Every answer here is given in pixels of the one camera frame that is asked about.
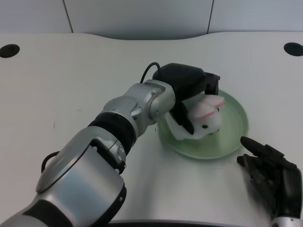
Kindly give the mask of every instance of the black hole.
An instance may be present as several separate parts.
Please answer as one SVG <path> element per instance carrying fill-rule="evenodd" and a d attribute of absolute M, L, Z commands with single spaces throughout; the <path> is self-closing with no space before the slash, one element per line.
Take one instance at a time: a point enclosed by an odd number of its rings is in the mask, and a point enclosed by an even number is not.
<path fill-rule="evenodd" d="M 284 50 L 286 53 L 292 56 L 302 56 L 303 55 L 303 46 L 297 43 L 287 43 L 284 45 Z"/>
<path fill-rule="evenodd" d="M 0 49 L 0 57 L 11 58 L 19 53 L 20 47 L 16 44 L 9 44 Z"/>

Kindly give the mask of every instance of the wall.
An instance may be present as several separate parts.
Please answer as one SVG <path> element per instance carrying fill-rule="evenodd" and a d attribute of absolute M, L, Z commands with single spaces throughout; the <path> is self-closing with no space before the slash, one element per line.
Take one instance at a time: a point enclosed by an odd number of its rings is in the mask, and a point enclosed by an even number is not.
<path fill-rule="evenodd" d="M 221 31 L 303 31 L 302 0 L 1 0 L 0 33 L 182 39 Z"/>

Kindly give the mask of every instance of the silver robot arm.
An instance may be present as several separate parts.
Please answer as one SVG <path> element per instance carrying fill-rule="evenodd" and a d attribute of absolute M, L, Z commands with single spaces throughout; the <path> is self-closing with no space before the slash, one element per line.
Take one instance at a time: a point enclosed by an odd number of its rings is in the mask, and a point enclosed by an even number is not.
<path fill-rule="evenodd" d="M 105 226 L 121 208 L 126 155 L 149 125 L 173 108 L 172 87 L 158 80 L 134 84 L 109 101 L 43 171 L 32 203 L 1 227 Z"/>

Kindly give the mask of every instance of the plate rim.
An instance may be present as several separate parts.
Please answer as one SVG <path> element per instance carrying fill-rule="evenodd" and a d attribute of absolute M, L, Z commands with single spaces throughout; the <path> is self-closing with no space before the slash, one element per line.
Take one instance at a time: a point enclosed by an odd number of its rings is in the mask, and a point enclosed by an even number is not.
<path fill-rule="evenodd" d="M 242 106 L 242 104 L 241 104 L 234 96 L 230 95 L 229 93 L 225 92 L 224 90 L 219 89 L 219 91 L 224 92 L 225 94 L 227 94 L 227 95 L 229 95 L 230 97 L 232 97 L 232 98 L 240 105 L 240 107 L 241 107 L 242 110 L 244 111 L 245 118 L 246 118 L 246 123 L 247 123 L 247 130 L 246 130 L 244 136 L 247 136 L 248 133 L 249 133 L 249 131 L 250 131 L 250 123 L 249 123 L 248 115 L 247 115 L 247 113 L 246 113 L 244 107 Z M 157 122 L 156 127 L 157 127 L 157 131 L 158 131 L 158 136 L 159 136 L 159 138 L 160 138 L 160 140 L 161 140 L 162 142 L 164 142 L 166 145 L 168 145 L 168 146 L 169 146 L 172 150 L 174 150 L 175 152 L 177 152 L 177 153 L 179 153 L 179 154 L 181 154 L 181 155 L 184 155 L 184 156 L 186 156 L 186 157 L 194 158 L 194 159 L 199 159 L 199 160 L 211 160 L 211 159 L 222 158 L 222 157 L 224 157 L 224 156 L 227 156 L 227 155 L 230 155 L 230 154 L 234 153 L 234 152 L 237 151 L 240 147 L 242 147 L 242 144 L 239 143 L 239 145 L 238 145 L 233 151 L 231 151 L 231 152 L 229 152 L 229 153 L 225 153 L 225 154 L 223 154 L 223 155 L 221 155 L 221 156 L 216 156 L 216 157 L 197 157 L 197 156 L 193 156 L 193 155 L 190 155 L 190 154 L 185 154 L 185 153 L 179 151 L 178 149 L 174 148 L 170 143 L 164 141 L 165 139 L 163 138 L 162 132 L 161 132 L 161 130 L 159 130 L 159 122 Z"/>

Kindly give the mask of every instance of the white table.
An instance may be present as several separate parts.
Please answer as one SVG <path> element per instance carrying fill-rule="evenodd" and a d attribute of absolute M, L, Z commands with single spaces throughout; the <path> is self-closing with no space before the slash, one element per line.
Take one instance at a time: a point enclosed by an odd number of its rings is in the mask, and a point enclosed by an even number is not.
<path fill-rule="evenodd" d="M 44 157 L 139 82 L 153 61 L 220 75 L 220 89 L 248 113 L 250 137 L 303 169 L 303 57 L 285 53 L 288 42 L 303 44 L 303 33 L 217 33 L 175 41 L 0 35 L 0 47 L 21 49 L 0 59 L 0 222 L 33 199 Z M 114 220 L 266 226 L 269 217 L 236 163 L 239 154 L 215 161 L 185 158 L 164 148 L 150 126 L 127 156 L 127 198 Z"/>

